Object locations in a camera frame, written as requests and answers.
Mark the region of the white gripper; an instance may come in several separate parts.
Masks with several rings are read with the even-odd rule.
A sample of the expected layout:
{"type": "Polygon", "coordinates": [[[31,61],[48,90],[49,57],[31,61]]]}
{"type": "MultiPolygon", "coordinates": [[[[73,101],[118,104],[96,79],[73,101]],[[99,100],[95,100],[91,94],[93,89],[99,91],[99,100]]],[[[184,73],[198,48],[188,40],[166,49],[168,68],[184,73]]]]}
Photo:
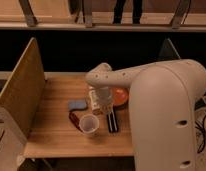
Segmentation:
{"type": "Polygon", "coordinates": [[[109,114],[113,107],[112,91],[109,87],[102,87],[96,90],[97,100],[100,109],[104,114],[109,114]]]}

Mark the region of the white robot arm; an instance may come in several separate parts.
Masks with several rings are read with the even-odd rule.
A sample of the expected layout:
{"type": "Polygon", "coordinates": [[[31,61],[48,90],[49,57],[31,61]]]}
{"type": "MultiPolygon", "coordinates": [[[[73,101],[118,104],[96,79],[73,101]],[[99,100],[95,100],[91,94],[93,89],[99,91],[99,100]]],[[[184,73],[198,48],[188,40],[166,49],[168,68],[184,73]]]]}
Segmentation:
{"type": "Polygon", "coordinates": [[[129,89],[136,171],[196,171],[195,103],[206,92],[202,64],[180,59],[113,71],[102,63],[86,81],[129,89]]]}

